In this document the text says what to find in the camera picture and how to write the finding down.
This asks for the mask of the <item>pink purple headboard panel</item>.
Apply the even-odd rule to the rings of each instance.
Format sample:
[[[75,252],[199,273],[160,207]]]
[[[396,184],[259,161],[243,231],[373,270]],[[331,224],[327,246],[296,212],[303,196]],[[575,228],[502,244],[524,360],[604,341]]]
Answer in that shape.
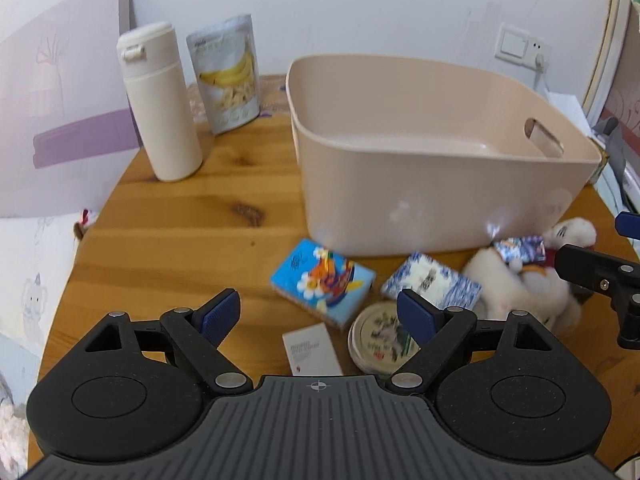
[[[1,43],[1,214],[99,210],[141,142],[116,54],[130,0],[63,0]]]

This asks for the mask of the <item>cream thermos bottle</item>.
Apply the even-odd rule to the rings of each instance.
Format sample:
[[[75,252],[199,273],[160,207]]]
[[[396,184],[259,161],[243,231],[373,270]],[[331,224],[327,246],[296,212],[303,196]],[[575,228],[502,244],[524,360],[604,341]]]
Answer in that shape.
[[[122,78],[140,138],[158,180],[190,177],[203,162],[186,92],[177,35],[168,22],[125,32],[117,41]]]

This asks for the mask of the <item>beige plastic storage bin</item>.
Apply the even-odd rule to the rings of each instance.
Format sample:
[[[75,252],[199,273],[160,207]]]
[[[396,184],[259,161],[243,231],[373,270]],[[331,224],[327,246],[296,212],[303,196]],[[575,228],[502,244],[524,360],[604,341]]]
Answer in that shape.
[[[542,96],[487,70],[317,54],[291,64],[285,91],[309,235],[345,256],[539,234],[601,159]]]

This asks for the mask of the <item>white paper sheet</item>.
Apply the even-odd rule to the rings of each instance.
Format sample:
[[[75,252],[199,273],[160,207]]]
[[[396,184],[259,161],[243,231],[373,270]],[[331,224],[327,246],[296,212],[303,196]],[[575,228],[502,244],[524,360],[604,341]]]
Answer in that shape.
[[[584,136],[588,136],[588,138],[593,137],[592,129],[576,96],[553,91],[547,91],[544,96],[547,101],[568,118]]]

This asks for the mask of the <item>gold tissue box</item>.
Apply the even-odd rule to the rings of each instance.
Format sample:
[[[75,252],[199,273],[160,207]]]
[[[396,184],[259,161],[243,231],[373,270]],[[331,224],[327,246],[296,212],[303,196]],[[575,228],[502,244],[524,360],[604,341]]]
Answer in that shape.
[[[608,161],[610,160],[610,154],[608,154],[603,144],[597,138],[595,138],[594,136],[590,136],[589,140],[596,147],[600,157],[598,166],[596,170],[593,171],[593,174],[591,175],[588,181],[590,185],[596,185],[596,183],[601,177],[602,172],[605,170],[606,166],[608,166]]]

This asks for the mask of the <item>blue cartoon card box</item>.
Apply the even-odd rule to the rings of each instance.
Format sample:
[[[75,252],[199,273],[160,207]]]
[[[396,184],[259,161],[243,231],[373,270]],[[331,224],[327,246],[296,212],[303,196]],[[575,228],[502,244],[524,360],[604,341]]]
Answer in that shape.
[[[366,266],[304,238],[273,272],[270,284],[284,298],[344,330],[375,278]]]

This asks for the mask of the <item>white plush toy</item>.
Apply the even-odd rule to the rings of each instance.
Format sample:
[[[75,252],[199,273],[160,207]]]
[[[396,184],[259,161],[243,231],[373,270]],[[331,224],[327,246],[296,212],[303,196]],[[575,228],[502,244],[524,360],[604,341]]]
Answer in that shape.
[[[574,330],[582,319],[582,307],[570,284],[548,266],[513,271],[492,248],[479,250],[462,274],[480,284],[474,308],[479,318],[504,321],[514,310],[526,311],[555,335]]]

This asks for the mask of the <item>white wall switch socket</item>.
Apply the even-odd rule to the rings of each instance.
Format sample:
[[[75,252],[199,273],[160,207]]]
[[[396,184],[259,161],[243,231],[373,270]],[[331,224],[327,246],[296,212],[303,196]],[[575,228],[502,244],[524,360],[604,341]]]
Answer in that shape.
[[[529,32],[502,24],[498,32],[495,57],[516,66],[544,73],[549,65],[551,47]]]

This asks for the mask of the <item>round metal tin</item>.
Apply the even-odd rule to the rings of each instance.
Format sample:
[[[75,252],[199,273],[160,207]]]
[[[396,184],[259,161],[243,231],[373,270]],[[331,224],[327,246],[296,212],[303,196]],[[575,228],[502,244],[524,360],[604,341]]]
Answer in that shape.
[[[399,322],[393,301],[364,308],[350,326],[347,347],[364,374],[390,377],[420,350]]]

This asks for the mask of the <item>white red plush roll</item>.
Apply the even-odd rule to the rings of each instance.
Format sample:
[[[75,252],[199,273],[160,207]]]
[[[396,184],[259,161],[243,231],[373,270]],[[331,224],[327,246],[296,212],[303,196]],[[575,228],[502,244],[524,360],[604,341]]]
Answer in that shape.
[[[584,218],[573,218],[557,223],[542,234],[545,266],[554,266],[556,252],[564,245],[570,244],[581,248],[593,248],[597,241],[597,230]]]

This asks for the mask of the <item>banana chips pouch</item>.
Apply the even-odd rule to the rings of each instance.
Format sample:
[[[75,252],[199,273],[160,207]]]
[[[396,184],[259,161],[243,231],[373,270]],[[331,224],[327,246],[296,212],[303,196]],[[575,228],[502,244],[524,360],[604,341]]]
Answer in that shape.
[[[192,32],[186,44],[212,133],[255,119],[260,113],[260,85],[250,14]]]

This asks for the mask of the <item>white red-dot small box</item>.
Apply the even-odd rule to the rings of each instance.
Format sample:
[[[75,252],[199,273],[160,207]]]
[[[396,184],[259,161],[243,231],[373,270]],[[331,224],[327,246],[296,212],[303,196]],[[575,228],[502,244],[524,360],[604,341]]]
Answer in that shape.
[[[319,323],[282,335],[293,376],[342,376],[326,324]]]

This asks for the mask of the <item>purple cartoon small box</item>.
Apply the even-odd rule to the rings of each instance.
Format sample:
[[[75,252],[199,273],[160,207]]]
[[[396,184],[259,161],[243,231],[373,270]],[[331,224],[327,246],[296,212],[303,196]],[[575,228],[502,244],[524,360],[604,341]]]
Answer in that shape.
[[[510,264],[519,261],[523,264],[540,263],[546,260],[544,238],[540,235],[509,237],[495,240],[491,247],[498,252],[501,259]]]

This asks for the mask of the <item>blue white porcelain-pattern box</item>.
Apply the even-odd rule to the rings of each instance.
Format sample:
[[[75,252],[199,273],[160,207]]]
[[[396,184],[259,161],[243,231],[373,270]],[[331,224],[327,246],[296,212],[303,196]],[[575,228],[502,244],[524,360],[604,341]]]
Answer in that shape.
[[[381,294],[396,300],[411,289],[440,310],[460,307],[473,310],[482,286],[437,260],[415,252],[384,282]]]

